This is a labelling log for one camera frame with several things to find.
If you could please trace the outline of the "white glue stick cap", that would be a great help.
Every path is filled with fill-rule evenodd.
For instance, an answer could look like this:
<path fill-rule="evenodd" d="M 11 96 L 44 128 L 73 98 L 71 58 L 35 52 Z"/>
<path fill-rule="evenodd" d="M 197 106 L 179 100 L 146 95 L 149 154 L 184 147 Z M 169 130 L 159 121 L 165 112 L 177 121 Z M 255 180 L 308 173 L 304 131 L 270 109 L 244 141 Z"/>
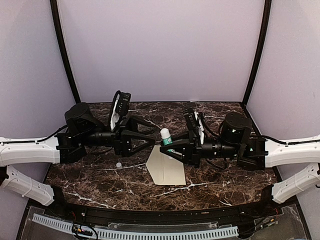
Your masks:
<path fill-rule="evenodd" d="M 117 168 L 118 170 L 121 170 L 121 169 L 123 168 L 122 163 L 121 163 L 121 162 L 117 162 L 117 163 L 116 163 L 116 168 Z"/>

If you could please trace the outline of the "cream envelope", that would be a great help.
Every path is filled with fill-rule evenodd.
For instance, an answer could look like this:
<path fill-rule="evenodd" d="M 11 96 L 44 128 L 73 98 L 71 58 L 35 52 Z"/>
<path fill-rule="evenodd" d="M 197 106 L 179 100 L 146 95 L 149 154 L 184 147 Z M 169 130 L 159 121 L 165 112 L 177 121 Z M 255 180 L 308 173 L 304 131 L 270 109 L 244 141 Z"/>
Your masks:
<path fill-rule="evenodd" d="M 146 162 L 146 168 L 158 186 L 184 186 L 186 177 L 184 164 L 160 152 L 160 146 L 155 145 Z"/>

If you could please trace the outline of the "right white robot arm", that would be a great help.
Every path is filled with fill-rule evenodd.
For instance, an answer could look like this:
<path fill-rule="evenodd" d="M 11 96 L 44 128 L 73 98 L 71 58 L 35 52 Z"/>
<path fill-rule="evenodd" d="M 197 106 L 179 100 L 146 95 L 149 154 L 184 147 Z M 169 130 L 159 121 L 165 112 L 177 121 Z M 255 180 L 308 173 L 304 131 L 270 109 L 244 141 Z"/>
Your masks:
<path fill-rule="evenodd" d="M 320 137 L 277 140 L 252 135 L 252 121 L 238 112 L 228 113 L 213 133 L 202 113 L 184 111 L 187 131 L 171 136 L 167 128 L 160 131 L 160 152 L 181 163 L 198 168 L 201 159 L 230 159 L 246 170 L 256 171 L 289 164 L 307 163 L 307 167 L 281 182 L 262 190 L 255 213 L 266 217 L 291 197 L 318 185 L 320 181 Z"/>

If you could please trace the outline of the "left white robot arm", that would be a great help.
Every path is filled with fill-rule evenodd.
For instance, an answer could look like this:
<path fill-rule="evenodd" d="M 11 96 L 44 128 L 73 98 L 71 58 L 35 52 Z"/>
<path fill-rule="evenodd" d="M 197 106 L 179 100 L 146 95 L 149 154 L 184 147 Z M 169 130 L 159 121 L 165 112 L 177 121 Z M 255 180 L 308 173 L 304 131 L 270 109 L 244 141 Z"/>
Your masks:
<path fill-rule="evenodd" d="M 106 126 L 94 117 L 87 103 L 81 102 L 65 113 L 66 124 L 48 137 L 23 140 L 1 137 L 0 186 L 50 206 L 58 217 L 67 218 L 71 208 L 65 203 L 61 188 L 38 182 L 14 165 L 76 163 L 87 155 L 89 147 L 111 147 L 116 155 L 126 158 L 153 146 L 156 140 L 149 135 L 154 130 L 138 130 L 139 125 L 150 124 L 136 116 L 126 117 L 127 113 L 128 105 L 123 104 L 115 112 L 117 117 L 111 118 Z"/>

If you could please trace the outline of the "green white glue stick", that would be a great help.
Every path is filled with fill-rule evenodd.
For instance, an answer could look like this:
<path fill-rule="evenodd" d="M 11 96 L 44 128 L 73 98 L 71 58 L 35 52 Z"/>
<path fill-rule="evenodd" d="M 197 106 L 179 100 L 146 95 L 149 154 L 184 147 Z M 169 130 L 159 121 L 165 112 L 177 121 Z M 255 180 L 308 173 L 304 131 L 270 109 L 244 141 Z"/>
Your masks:
<path fill-rule="evenodd" d="M 170 145 L 173 143 L 172 136 L 168 128 L 162 128 L 160 130 L 161 140 L 162 140 L 162 147 Z"/>

